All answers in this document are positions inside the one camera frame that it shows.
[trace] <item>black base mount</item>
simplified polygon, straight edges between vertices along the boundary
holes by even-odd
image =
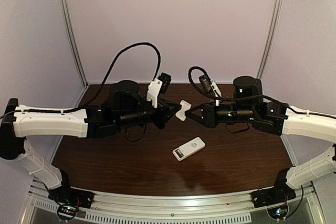
[[[268,189],[259,189],[251,193],[253,205],[255,208],[270,206],[296,198],[294,189],[286,184],[286,175],[289,169],[286,168],[278,173],[274,187]]]
[[[62,185],[56,189],[50,190],[48,198],[61,204],[90,209],[94,193],[71,188],[68,175],[63,170],[60,171],[62,174]]]

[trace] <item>aluminum frame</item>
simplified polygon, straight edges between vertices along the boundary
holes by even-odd
[[[69,44],[70,44],[72,56],[74,58],[75,65],[76,65],[76,68],[77,68],[77,71],[78,71],[78,75],[79,75],[80,81],[82,83],[82,86],[87,87],[88,82],[87,82],[87,79],[85,77],[83,65],[82,65],[82,63],[80,61],[80,57],[79,57],[77,44],[76,44],[76,40],[75,40],[75,35],[74,35],[74,31],[72,29],[72,23],[71,23],[71,19],[70,19],[68,2],[67,2],[67,0],[60,0],[60,3],[61,3],[61,7],[62,7],[62,13],[63,13],[64,23],[65,23],[65,27],[66,27],[66,31],[67,31],[67,35],[68,35],[68,39],[69,39]]]
[[[260,67],[259,67],[258,74],[257,74],[258,79],[262,78],[262,75],[264,74],[264,71],[265,71],[267,60],[268,60],[268,57],[269,57],[269,54],[270,54],[270,51],[271,51],[271,48],[272,48],[272,44],[273,44],[273,41],[274,41],[275,32],[276,32],[276,28],[277,28],[277,25],[278,25],[278,20],[279,20],[279,17],[280,17],[282,2],[283,2],[283,0],[275,0],[274,1],[271,24],[270,24],[268,35],[267,35],[267,40],[266,40],[266,44],[265,44],[265,48],[264,48],[264,53],[262,55],[263,57],[261,59]]]
[[[304,190],[304,197],[309,199],[309,207],[315,224],[325,224],[323,212],[313,184],[309,183],[305,185]],[[266,209],[266,207],[254,208],[250,195],[251,191],[182,197],[134,196],[99,191],[93,192],[95,196],[91,209],[81,209],[85,214],[82,214],[82,218],[79,217],[79,219],[90,221],[89,215],[91,215],[98,216],[98,219],[101,216],[102,219],[104,217],[139,221],[146,219],[152,222],[174,222],[191,219],[205,221],[243,216],[246,213]],[[298,197],[295,200],[298,200],[301,196],[301,189],[298,189],[296,193]],[[34,179],[29,190],[27,203],[24,207],[22,224],[30,223],[34,208],[39,207],[36,204],[41,200],[51,205],[47,209],[45,207],[45,210],[55,211],[53,205],[56,206],[56,204],[48,199],[48,193],[43,184]]]

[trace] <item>white remote control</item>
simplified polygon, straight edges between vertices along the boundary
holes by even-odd
[[[205,147],[205,143],[199,137],[196,137],[189,142],[181,145],[173,150],[173,154],[178,161],[181,161]]]

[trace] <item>black bracket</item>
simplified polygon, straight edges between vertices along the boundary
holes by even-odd
[[[15,111],[19,106],[17,98],[11,98],[7,104],[5,114]],[[6,160],[14,160],[20,154],[25,154],[24,137],[16,137],[13,121],[16,118],[13,114],[4,116],[0,124],[0,157]]]
[[[166,91],[168,89],[169,84],[172,81],[172,77],[169,74],[166,73],[161,73],[160,76],[158,77],[160,81],[162,81],[161,89],[160,89],[160,94],[166,94]]]
[[[218,125],[215,107],[213,102],[203,103],[187,110],[185,115],[205,127],[215,128]]]
[[[278,173],[274,187],[259,189],[251,193],[255,208],[270,206],[296,198],[295,190],[286,184],[286,175],[288,170],[289,168],[286,168]]]
[[[333,156],[332,160],[336,161],[336,144],[333,144],[332,147],[335,148],[335,156]]]
[[[48,198],[73,207],[79,206],[90,209],[95,194],[91,191],[71,188],[67,173],[63,170],[60,171],[62,174],[62,185],[50,190]]]

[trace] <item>metal grate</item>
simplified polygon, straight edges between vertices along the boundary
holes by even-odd
[[[108,215],[101,215],[92,212],[87,212],[85,219],[92,222],[92,223],[99,223],[99,224],[244,224],[244,223],[251,223],[251,215],[250,213],[235,215],[235,216],[228,216],[228,217],[220,217],[215,219],[203,219],[203,220],[177,220],[177,221],[138,221],[132,220],[128,218],[119,218],[113,217]]]
[[[56,212],[57,205],[53,202],[48,202],[45,200],[37,199],[36,200],[36,207],[44,209],[49,212]],[[195,220],[146,220],[134,218],[123,218],[123,217],[115,217],[111,215],[104,215],[98,214],[95,212],[88,211],[82,217],[81,220],[88,221],[90,223],[97,223],[97,224],[245,224],[251,223],[251,215],[250,213],[239,214],[234,216],[227,216],[227,217],[219,217],[219,218],[204,218],[204,219],[195,219]]]
[[[40,199],[36,201],[36,207],[42,208],[49,212],[56,212],[57,210],[57,205]]]

